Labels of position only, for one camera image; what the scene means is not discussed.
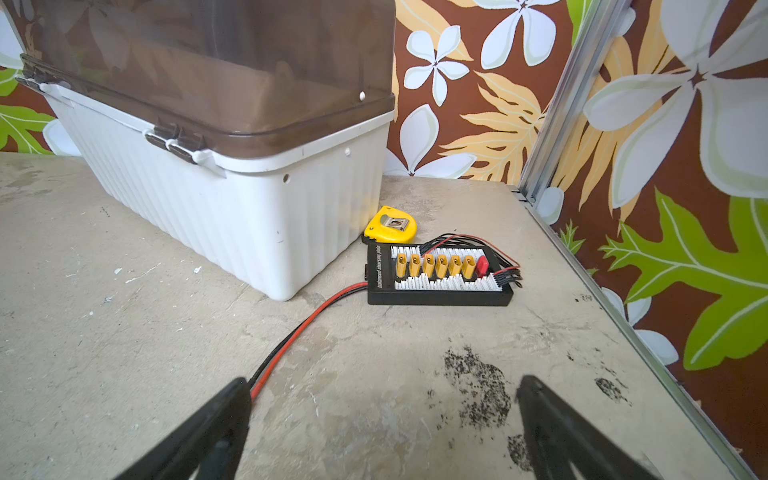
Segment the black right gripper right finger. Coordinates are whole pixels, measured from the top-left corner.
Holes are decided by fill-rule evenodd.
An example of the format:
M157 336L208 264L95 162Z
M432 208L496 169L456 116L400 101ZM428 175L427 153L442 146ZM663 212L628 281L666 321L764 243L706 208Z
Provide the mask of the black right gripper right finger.
M522 377L516 400L536 478L654 477L536 376Z

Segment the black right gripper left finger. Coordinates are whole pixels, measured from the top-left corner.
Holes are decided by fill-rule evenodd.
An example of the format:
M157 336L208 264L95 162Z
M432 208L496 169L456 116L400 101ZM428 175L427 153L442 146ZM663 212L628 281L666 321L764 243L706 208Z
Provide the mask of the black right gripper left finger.
M249 430L251 397L243 377L232 380L120 479L233 479Z

